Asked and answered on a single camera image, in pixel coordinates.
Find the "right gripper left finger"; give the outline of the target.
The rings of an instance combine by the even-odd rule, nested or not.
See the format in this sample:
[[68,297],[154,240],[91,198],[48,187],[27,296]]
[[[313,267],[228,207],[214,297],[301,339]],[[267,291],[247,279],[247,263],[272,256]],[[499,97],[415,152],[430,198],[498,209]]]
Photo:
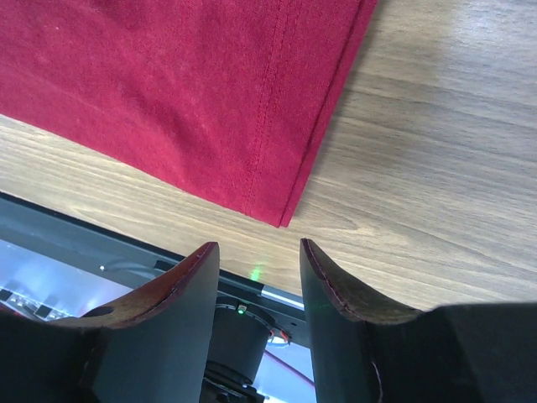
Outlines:
[[215,242],[83,317],[1,315],[4,402],[197,402],[219,278]]

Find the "dark red t shirt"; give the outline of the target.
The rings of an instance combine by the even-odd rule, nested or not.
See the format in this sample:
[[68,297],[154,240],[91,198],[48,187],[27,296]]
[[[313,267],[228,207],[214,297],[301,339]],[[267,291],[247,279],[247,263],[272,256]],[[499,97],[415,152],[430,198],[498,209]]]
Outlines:
[[1,112],[289,224],[373,1],[4,1]]

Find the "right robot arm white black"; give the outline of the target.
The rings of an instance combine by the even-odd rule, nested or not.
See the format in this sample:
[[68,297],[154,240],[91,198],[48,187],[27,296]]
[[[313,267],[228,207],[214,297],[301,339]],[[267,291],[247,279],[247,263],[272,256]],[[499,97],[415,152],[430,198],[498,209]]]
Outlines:
[[[260,402],[266,309],[217,293],[206,243],[149,283],[80,317],[1,315],[4,402]],[[536,305],[421,311],[300,242],[306,331],[320,402],[533,402]]]

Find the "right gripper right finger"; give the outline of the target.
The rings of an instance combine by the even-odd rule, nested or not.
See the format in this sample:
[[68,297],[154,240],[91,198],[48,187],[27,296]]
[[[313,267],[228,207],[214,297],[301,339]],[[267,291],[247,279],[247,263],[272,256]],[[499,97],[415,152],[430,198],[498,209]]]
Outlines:
[[536,305],[407,306],[300,242],[320,402],[533,402]]

